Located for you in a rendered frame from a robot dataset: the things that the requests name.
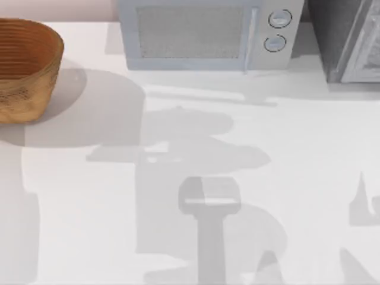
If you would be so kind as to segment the pale microwave oven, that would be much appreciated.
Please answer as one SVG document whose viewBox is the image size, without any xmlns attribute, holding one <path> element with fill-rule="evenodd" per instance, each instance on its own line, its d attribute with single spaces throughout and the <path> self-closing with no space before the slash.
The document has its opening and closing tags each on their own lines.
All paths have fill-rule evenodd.
<svg viewBox="0 0 380 285">
<path fill-rule="evenodd" d="M 300 23 L 305 0 L 259 0 L 260 6 L 256 15 L 254 44 L 252 48 L 248 71 L 285 69 L 290 61 L 297 30 Z M 292 14 L 291 23 L 285 28 L 273 28 L 268 23 L 269 15 L 276 10 L 289 10 Z M 270 53 L 264 48 L 267 37 L 280 34 L 287 39 L 286 47 L 276 53 Z"/>
</svg>

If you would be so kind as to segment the round microwave knob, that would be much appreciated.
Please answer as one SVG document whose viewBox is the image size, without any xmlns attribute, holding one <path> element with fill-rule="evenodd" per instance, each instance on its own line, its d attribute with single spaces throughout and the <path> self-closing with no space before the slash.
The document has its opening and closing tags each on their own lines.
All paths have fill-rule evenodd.
<svg viewBox="0 0 380 285">
<path fill-rule="evenodd" d="M 287 9 L 273 11 L 268 17 L 268 23 L 274 29 L 287 27 L 292 21 L 292 14 Z"/>
<path fill-rule="evenodd" d="M 264 40 L 263 45 L 266 51 L 276 53 L 282 51 L 286 47 L 287 39 L 280 34 L 276 34 L 274 36 L 267 37 Z"/>
</svg>

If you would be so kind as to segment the grey cabinet door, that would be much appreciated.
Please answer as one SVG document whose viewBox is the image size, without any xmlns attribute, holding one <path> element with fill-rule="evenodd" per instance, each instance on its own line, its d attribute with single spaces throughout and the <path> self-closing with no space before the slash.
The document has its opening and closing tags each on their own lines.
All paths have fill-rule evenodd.
<svg viewBox="0 0 380 285">
<path fill-rule="evenodd" d="M 380 83 L 380 0 L 362 0 L 348 38 L 342 83 Z"/>
</svg>

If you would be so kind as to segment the woven brown basket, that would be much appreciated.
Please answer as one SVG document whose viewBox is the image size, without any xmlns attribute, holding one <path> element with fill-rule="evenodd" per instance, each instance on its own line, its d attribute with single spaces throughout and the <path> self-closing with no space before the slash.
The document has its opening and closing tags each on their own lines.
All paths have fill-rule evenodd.
<svg viewBox="0 0 380 285">
<path fill-rule="evenodd" d="M 0 124 L 24 124 L 45 112 L 61 67 L 62 37 L 51 27 L 0 18 Z"/>
</svg>

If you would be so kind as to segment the microwave door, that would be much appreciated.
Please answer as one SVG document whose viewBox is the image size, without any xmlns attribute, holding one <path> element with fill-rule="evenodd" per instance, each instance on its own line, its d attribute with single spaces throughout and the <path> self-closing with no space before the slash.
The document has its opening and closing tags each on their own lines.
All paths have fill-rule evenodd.
<svg viewBox="0 0 380 285">
<path fill-rule="evenodd" d="M 117 0 L 130 70 L 243 70 L 259 0 Z"/>
</svg>

